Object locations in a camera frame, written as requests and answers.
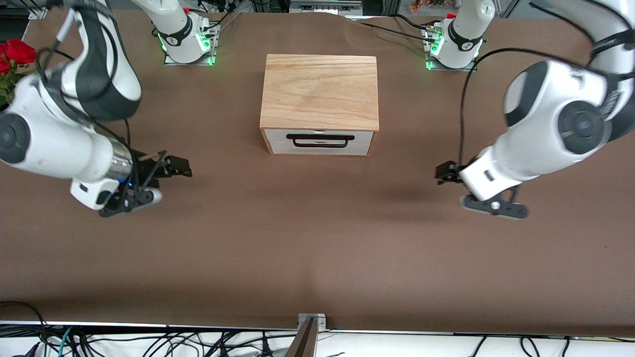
wood grain surface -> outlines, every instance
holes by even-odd
[[[379,130],[377,59],[267,55],[260,127]]]
[[[115,14],[144,91],[132,146],[187,158],[194,176],[164,180],[159,205],[101,219],[68,180],[0,165],[0,299],[51,321],[296,328],[298,313],[325,313],[327,328],[635,335],[635,135],[524,183],[527,219],[480,215],[459,207],[462,185],[434,180],[457,157],[465,73],[427,71],[421,41],[324,13],[241,14],[215,66],[164,67],[146,15]],[[64,15],[31,22],[27,43],[50,46]],[[400,19],[364,21],[420,36]],[[559,20],[494,19],[486,36],[482,53],[585,62],[590,49]],[[80,53],[75,30],[60,50]],[[377,58],[371,157],[267,152],[270,53]],[[466,157],[506,131],[505,90],[539,60],[479,65]],[[0,309],[13,318],[34,319]]]

wooden box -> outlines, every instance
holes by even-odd
[[[375,57],[267,55],[260,131],[271,154],[367,156],[377,97]]]

black handle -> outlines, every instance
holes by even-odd
[[[295,147],[331,147],[341,149],[349,145],[349,140],[355,140],[354,135],[314,135],[314,134],[287,134],[287,139],[293,140]],[[296,140],[344,140],[342,144],[303,144]]]

brown table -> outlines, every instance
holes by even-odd
[[[160,205],[101,219],[68,181],[0,166],[0,298],[65,321],[292,328],[315,312],[328,328],[635,335],[635,135],[523,184],[528,219],[479,215],[459,208],[461,185],[433,179],[457,155],[465,74],[427,71],[416,39],[327,14],[240,15],[216,66],[163,67],[145,15],[116,16],[144,88],[133,147],[188,158],[194,178],[164,181]],[[27,42],[49,45],[62,18],[32,22]],[[585,60],[589,49],[557,20],[495,20],[487,36],[483,51]],[[77,39],[62,49],[77,55]],[[269,155],[258,129],[268,53],[377,56],[373,155]],[[537,60],[483,62],[467,156],[505,131],[504,91]]]

